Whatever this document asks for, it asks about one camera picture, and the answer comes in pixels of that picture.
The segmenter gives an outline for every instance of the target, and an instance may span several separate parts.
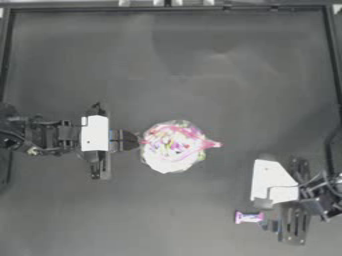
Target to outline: purple toy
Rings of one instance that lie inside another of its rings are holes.
[[[264,212],[260,213],[242,213],[236,211],[236,224],[241,224],[244,222],[258,223],[265,220]]]

